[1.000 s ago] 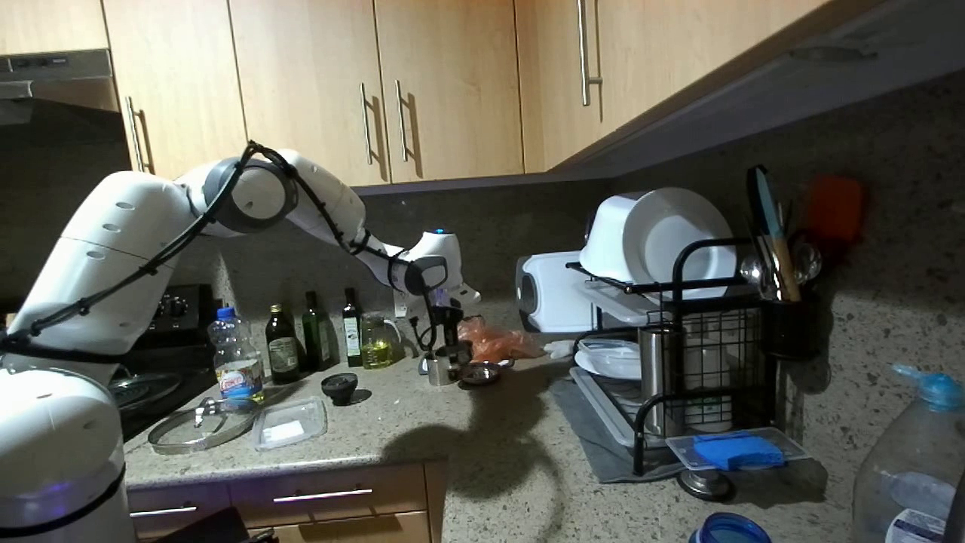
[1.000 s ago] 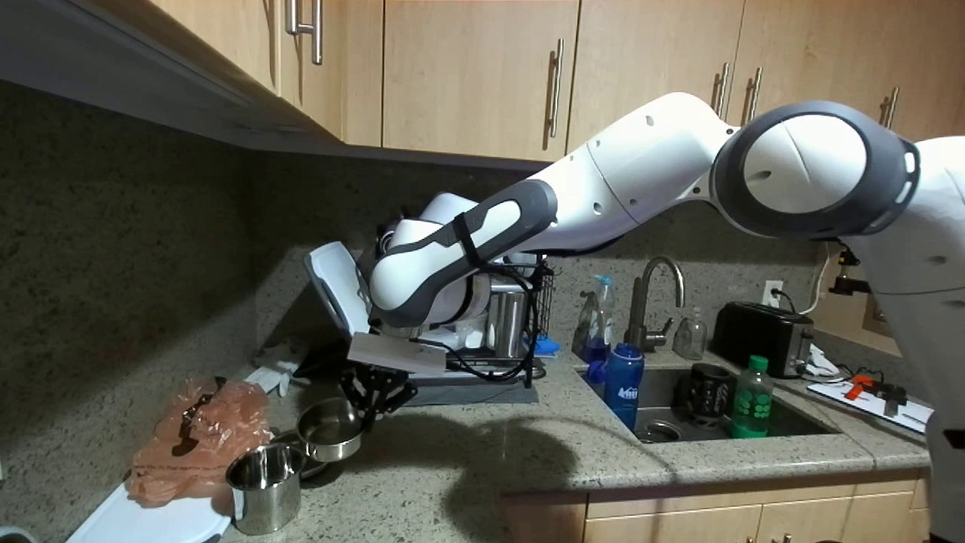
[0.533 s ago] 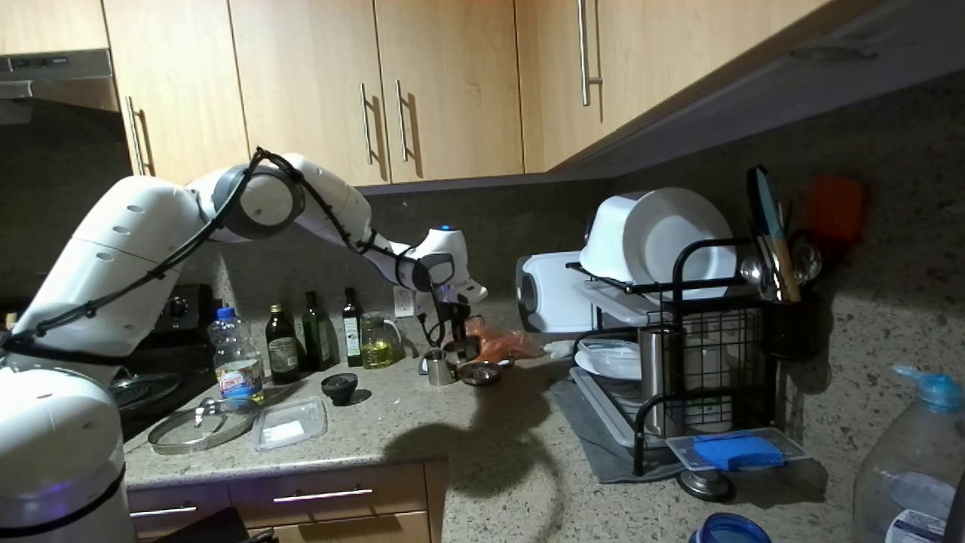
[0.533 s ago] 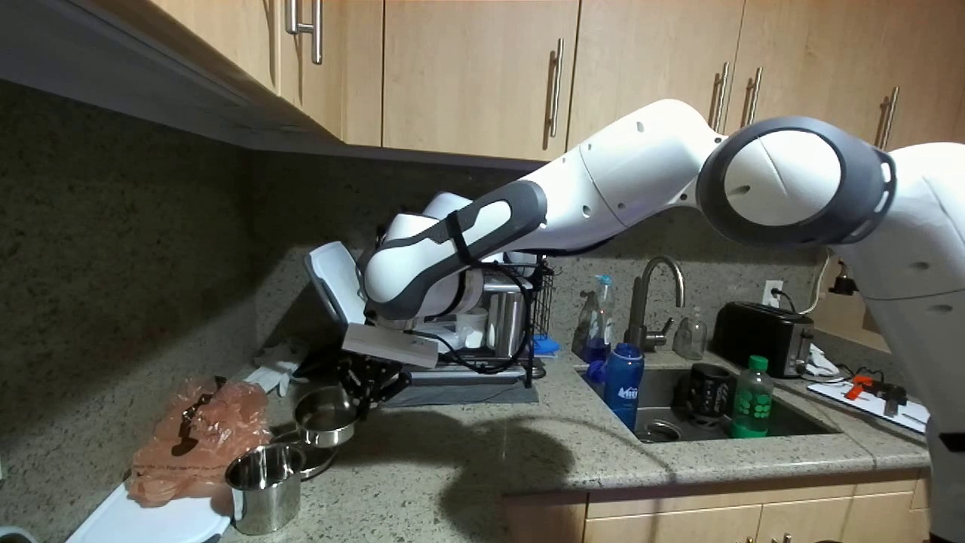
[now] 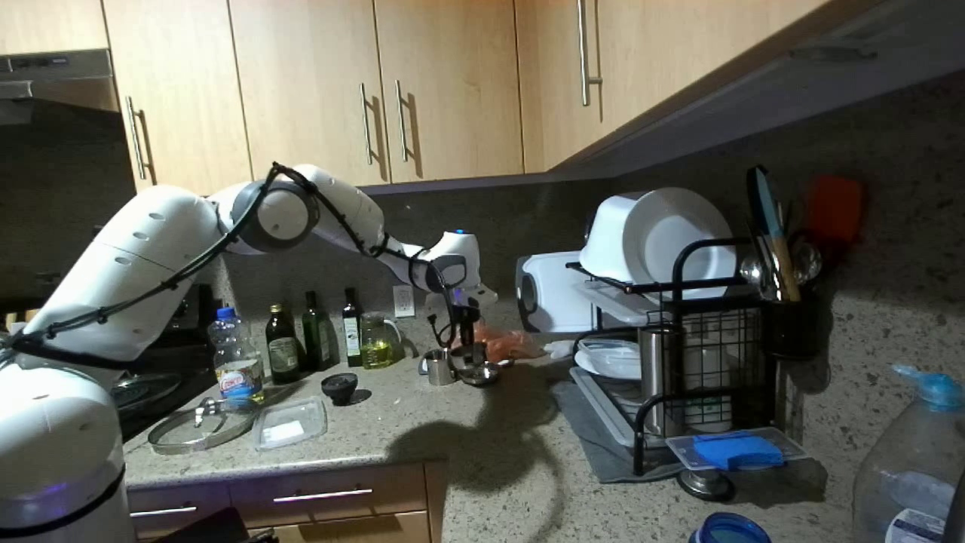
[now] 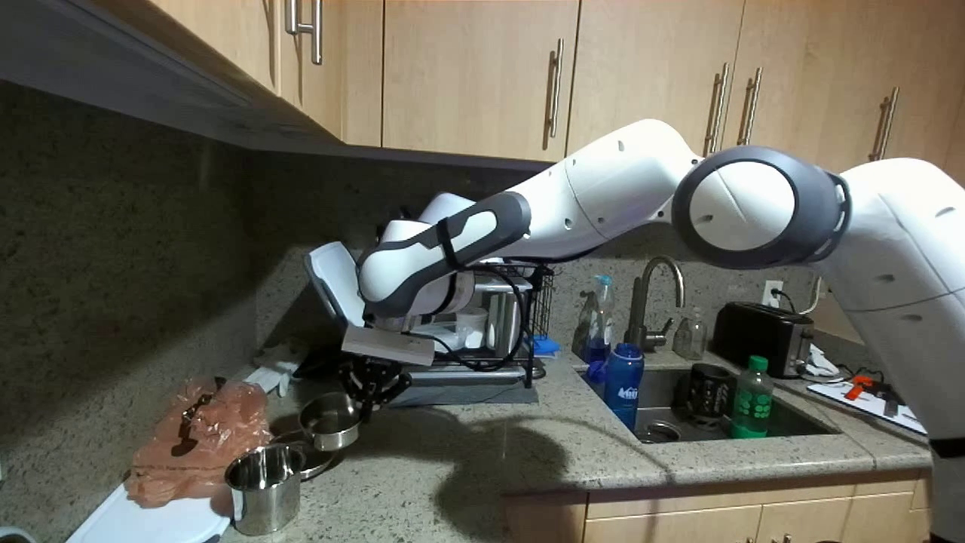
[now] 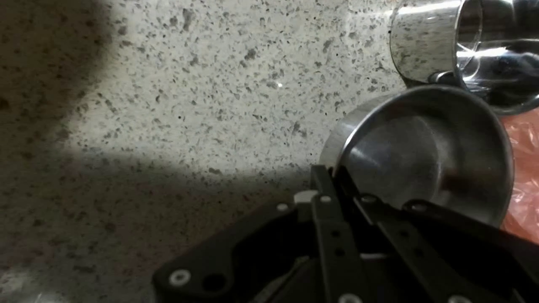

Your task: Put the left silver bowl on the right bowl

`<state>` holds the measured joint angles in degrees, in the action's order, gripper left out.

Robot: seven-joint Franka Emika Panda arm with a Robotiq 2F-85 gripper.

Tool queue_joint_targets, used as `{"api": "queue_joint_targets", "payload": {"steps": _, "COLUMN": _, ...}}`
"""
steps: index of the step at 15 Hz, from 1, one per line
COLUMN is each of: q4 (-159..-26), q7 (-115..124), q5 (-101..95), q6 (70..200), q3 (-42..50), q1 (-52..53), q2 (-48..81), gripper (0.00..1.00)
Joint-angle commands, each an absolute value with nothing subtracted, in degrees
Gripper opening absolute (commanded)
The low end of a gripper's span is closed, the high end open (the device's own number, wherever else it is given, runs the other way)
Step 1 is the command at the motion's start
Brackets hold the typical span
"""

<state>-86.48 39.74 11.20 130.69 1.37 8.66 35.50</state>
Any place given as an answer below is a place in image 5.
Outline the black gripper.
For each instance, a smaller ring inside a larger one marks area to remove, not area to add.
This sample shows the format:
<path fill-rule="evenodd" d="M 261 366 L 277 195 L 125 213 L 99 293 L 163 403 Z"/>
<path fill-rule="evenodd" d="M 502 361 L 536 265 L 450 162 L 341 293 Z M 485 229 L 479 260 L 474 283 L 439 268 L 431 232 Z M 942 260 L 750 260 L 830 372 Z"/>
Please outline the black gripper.
<path fill-rule="evenodd" d="M 479 319 L 479 301 L 463 285 L 447 285 L 447 325 L 437 332 L 439 346 L 470 346 Z"/>

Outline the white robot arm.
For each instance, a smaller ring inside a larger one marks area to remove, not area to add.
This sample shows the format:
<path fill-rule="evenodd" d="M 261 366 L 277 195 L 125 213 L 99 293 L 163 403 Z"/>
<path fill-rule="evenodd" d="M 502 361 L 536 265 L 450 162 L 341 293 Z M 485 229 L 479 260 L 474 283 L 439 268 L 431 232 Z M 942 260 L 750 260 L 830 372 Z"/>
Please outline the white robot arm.
<path fill-rule="evenodd" d="M 0 543 L 132 543 L 125 430 L 96 366 L 140 358 L 196 274 L 225 249 L 269 253 L 318 236 L 382 261 L 462 307 L 485 283 L 479 242 L 450 229 L 420 246 L 388 236 L 382 208 L 318 167 L 199 195 L 136 194 L 87 245 L 0 366 Z"/>

